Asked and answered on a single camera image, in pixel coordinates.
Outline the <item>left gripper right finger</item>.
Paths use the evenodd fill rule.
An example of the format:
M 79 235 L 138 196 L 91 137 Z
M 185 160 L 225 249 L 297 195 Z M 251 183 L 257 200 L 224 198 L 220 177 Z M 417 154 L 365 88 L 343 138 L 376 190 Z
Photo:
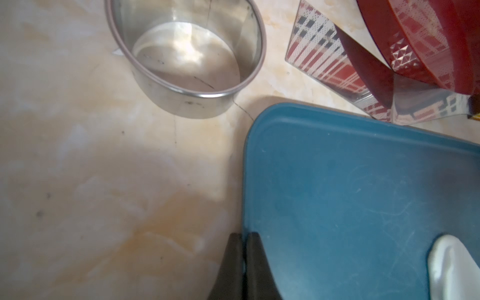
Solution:
M 282 300 L 258 232 L 247 235 L 245 250 L 246 299 Z

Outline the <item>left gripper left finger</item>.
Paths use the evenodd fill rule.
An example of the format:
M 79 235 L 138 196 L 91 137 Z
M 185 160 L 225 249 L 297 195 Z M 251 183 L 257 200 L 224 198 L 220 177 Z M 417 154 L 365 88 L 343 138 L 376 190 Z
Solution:
M 231 233 L 208 300 L 246 300 L 246 250 L 241 233 Z

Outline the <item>teal plastic tray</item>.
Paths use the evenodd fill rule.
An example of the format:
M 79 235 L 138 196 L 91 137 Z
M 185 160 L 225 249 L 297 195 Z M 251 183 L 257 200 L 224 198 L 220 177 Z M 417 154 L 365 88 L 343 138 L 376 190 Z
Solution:
M 480 258 L 480 147 L 298 104 L 253 123 L 242 227 L 285 300 L 427 300 L 444 234 Z

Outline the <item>white dough lump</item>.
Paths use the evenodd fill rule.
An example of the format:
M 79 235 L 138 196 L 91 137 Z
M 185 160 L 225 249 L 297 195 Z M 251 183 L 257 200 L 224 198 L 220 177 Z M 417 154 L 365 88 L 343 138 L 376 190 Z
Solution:
M 434 242 L 427 258 L 432 300 L 478 300 L 480 267 L 465 245 L 446 234 Z

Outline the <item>small glass bowl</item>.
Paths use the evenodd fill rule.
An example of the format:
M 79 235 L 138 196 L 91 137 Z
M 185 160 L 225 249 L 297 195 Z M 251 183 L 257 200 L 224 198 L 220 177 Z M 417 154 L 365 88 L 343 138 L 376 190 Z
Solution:
M 254 1 L 106 0 L 104 8 L 138 86 L 176 116 L 222 115 L 265 61 L 265 25 Z

